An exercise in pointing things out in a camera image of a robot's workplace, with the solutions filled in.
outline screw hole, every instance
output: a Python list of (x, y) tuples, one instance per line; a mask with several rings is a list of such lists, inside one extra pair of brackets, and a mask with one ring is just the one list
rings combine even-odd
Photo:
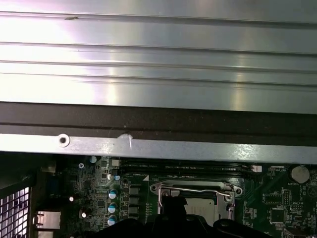
[(61, 137), (61, 138), (59, 139), (59, 142), (60, 142), (61, 144), (66, 143), (66, 138), (65, 138), (65, 137)]

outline green circuit board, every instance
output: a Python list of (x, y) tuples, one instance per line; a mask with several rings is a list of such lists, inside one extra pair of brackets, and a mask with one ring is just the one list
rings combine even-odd
[[(56, 237), (69, 237), (74, 232), (84, 234), (99, 231), (115, 222), (135, 218), (145, 223), (158, 212), (158, 196), (150, 187), (159, 181), (179, 179), (188, 181), (226, 181), (243, 189), (235, 199), (234, 219), (246, 226), (275, 238), (285, 235), (285, 228), (316, 232), (317, 168), (305, 166), (309, 179), (294, 181), (290, 171), (299, 165), (248, 165), (238, 163), (141, 160), (89, 157), (62, 160), (55, 180), (58, 189), (50, 196), (66, 197), (80, 194), (81, 198), (64, 207), (61, 230)], [(116, 191), (116, 198), (109, 193)], [(115, 211), (109, 207), (115, 204)], [(92, 213), (83, 219), (82, 207)]]

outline ventilation grille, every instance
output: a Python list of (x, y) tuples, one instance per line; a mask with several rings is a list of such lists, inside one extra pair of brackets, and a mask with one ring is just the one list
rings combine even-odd
[(0, 238), (27, 238), (29, 188), (0, 199)]

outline computer motherboard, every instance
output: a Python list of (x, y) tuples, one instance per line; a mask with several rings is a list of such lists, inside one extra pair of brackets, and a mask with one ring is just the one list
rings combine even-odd
[(228, 218), (275, 238), (316, 232), (309, 165), (63, 156), (47, 183), (50, 200), (63, 203), (54, 237), (85, 237), (126, 218), (145, 223), (165, 195), (184, 196), (187, 213), (209, 225)]

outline reflective metal surface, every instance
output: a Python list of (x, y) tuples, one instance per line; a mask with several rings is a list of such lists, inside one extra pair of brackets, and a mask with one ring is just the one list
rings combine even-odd
[(121, 157), (317, 164), (317, 147), (0, 134), (0, 151)]
[(2, 0), (0, 10), (317, 23), (313, 0)]
[(0, 101), (316, 114), (316, 8), (3, 0)]

